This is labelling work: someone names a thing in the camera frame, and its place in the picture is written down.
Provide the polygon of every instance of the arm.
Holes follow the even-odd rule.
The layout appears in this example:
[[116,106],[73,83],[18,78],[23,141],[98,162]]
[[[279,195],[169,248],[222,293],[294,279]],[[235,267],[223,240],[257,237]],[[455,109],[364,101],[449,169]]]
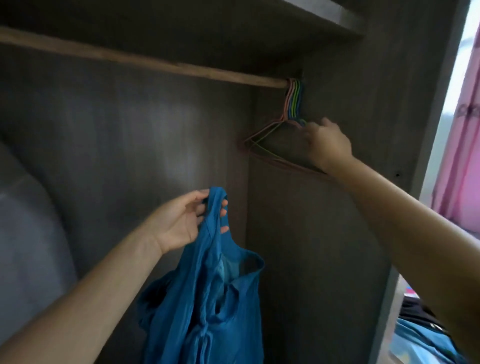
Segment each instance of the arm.
[[392,263],[480,362],[480,244],[355,159],[338,125],[306,128],[312,162],[351,194]]
[[196,239],[207,196],[208,190],[193,191],[159,207],[69,294],[7,341],[0,364],[93,363],[161,256]]

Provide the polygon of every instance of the wooden shelf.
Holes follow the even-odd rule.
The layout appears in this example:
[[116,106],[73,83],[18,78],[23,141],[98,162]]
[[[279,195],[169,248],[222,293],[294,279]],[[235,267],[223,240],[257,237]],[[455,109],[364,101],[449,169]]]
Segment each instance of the wooden shelf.
[[365,19],[331,0],[265,0],[285,7],[301,18],[331,26],[332,30],[363,35]]
[[171,62],[256,73],[363,33],[331,0],[2,0],[0,25]]

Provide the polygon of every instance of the blue fabric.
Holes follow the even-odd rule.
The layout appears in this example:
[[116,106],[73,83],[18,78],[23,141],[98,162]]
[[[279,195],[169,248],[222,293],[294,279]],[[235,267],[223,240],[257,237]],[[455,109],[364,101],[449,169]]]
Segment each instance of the blue fabric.
[[195,242],[174,271],[153,282],[138,302],[147,332],[144,364],[256,364],[263,361],[258,298],[264,266],[237,246],[220,217],[227,194],[212,187]]
[[447,364],[440,356],[433,355],[429,350],[410,340],[393,334],[390,352],[402,363],[408,364]]
[[395,334],[423,347],[445,363],[466,363],[465,358],[457,352],[452,341],[445,334],[402,318],[399,318],[396,322]]

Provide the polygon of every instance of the hand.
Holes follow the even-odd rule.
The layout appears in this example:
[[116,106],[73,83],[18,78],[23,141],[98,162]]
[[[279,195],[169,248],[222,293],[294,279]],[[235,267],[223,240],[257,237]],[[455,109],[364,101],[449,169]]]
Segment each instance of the hand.
[[[192,243],[198,235],[198,225],[203,221],[206,210],[202,201],[208,197],[209,190],[192,191],[168,201],[155,210],[139,227],[142,235],[152,239],[160,248],[161,254],[170,250],[182,248]],[[222,207],[228,204],[222,201]],[[220,216],[227,214],[222,208]],[[222,226],[220,233],[228,231],[228,226]]]
[[322,125],[310,122],[305,127],[309,158],[314,165],[329,173],[339,164],[353,158],[352,145],[339,126],[327,118]]

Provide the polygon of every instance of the wire hanger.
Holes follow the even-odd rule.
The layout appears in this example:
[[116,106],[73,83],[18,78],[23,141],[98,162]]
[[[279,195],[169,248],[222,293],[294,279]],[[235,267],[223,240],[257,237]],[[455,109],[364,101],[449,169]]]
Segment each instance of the wire hanger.
[[292,125],[297,129],[302,129],[307,124],[304,119],[300,118],[300,102],[303,85],[300,80],[295,78],[289,78],[288,83],[289,87],[285,97],[282,115],[244,139],[243,149],[251,156],[284,170],[295,170],[325,176],[326,174],[321,170],[310,169],[297,163],[290,162],[260,144],[261,141],[266,139],[283,124]]

